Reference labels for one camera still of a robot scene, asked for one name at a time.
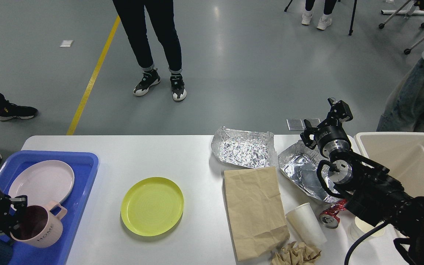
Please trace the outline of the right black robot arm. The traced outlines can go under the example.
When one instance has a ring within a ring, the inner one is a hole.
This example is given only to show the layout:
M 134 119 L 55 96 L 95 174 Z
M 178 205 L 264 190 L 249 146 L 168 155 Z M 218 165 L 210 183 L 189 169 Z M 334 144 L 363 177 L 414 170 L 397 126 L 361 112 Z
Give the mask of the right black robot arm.
M 396 250 L 410 265 L 424 265 L 424 197 L 408 195 L 401 182 L 389 176 L 389 169 L 352 150 L 343 122 L 353 119 L 349 105 L 328 98 L 331 106 L 324 121 L 313 127 L 304 120 L 300 137 L 309 149 L 319 148 L 323 156 L 316 174 L 322 188 L 332 197 L 346 199 L 345 208 L 372 229 L 349 248 L 349 264 L 355 248 L 387 225 L 403 234 L 393 240 Z

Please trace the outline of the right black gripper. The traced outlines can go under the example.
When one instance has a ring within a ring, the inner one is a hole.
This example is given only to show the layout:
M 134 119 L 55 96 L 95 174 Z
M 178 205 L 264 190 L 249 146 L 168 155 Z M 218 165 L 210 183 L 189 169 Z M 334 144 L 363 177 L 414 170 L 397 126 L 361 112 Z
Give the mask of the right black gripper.
M 300 134 L 303 144 L 311 150 L 317 146 L 320 154 L 325 158 L 331 158 L 333 152 L 347 152 L 351 149 L 351 142 L 341 126 L 344 122 L 353 119 L 349 105 L 335 98 L 328 98 L 331 106 L 328 112 L 328 125 L 313 127 L 311 122 L 304 120 L 304 131 Z

